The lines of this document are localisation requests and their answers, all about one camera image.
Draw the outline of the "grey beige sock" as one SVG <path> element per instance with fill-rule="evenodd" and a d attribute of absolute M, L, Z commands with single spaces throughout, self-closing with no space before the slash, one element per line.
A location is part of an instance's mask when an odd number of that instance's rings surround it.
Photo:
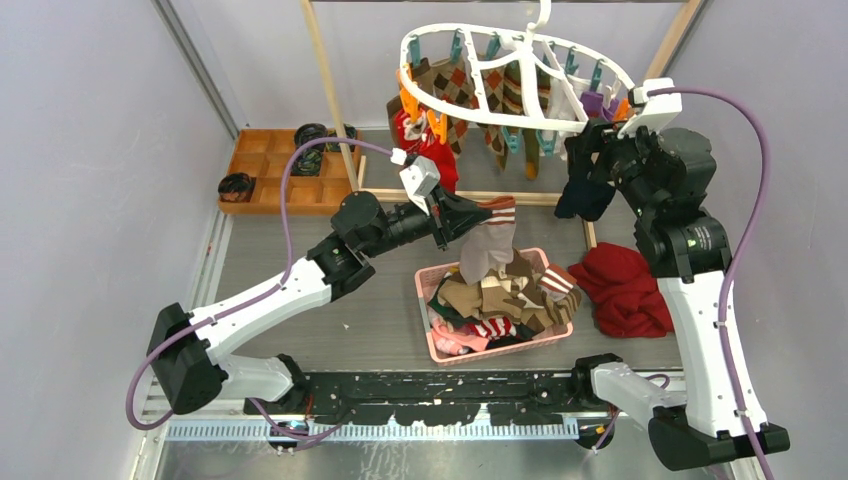
<path fill-rule="evenodd" d="M 466 283 L 480 282 L 490 270 L 498 270 L 514 258 L 516 200 L 499 196 L 478 206 L 492 215 L 466 235 L 459 260 L 459 273 Z"/>

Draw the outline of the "maroon purple orange striped sock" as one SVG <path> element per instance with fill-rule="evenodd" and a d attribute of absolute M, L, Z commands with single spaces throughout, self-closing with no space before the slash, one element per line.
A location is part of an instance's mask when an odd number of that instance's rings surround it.
<path fill-rule="evenodd" d="M 590 90 L 581 93 L 580 102 L 588 117 L 606 121 L 613 121 L 620 107 L 619 99 L 611 94 Z"/>

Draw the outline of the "white plastic clip hanger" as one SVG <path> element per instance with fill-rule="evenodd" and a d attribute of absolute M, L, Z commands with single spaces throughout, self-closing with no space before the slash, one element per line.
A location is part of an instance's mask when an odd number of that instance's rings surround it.
<path fill-rule="evenodd" d="M 624 90 L 635 83 L 628 73 L 608 56 L 575 41 L 544 33 L 550 21 L 552 4 L 542 1 L 525 27 L 508 29 L 471 23 L 433 23 L 407 33 L 400 44 L 399 68 L 396 76 L 403 109 L 415 120 L 419 113 L 427 117 L 426 137 L 447 143 L 448 117 L 472 124 L 494 124 L 503 129 L 509 150 L 517 150 L 523 133 L 536 136 L 537 145 L 546 155 L 554 154 L 558 130 L 576 131 L 586 126 L 587 116 L 567 74 L 590 81 L 587 90 L 611 94 L 619 99 Z M 452 105 L 420 89 L 410 76 L 423 58 L 421 42 L 427 36 L 448 34 L 451 44 L 448 58 L 466 61 L 467 75 L 476 97 L 476 105 L 463 108 Z M 503 112 L 489 110 L 482 70 L 504 66 Z M 550 80 L 565 82 L 565 93 L 578 121 L 548 118 Z"/>

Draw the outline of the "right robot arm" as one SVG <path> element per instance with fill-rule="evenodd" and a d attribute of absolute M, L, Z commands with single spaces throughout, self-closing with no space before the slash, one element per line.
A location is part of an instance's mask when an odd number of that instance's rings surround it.
<path fill-rule="evenodd" d="M 686 386 L 671 392 L 606 353 L 576 361 L 571 397 L 617 408 L 648 433 L 658 460 L 680 471 L 790 448 L 753 390 L 723 286 L 732 262 L 722 224 L 703 207 L 716 171 L 709 140 L 685 129 L 632 134 L 593 118 L 564 147 L 569 169 L 611 184 L 634 212 L 634 237 L 670 313 Z"/>

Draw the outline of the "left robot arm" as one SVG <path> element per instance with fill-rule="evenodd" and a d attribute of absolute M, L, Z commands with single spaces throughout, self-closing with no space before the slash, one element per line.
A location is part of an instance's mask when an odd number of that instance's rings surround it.
<path fill-rule="evenodd" d="M 193 413 L 218 398 L 255 398 L 280 412 L 298 412 L 307 398 L 282 356 L 235 355 L 247 341 L 311 309 L 358 289 L 375 273 L 370 259 L 425 237 L 440 249 L 494 210 L 435 188 L 422 205 L 385 211 L 375 195 L 354 192 L 331 217 L 331 233 L 291 268 L 238 295 L 185 311 L 174 303 L 156 319 L 148 355 L 172 413 Z"/>

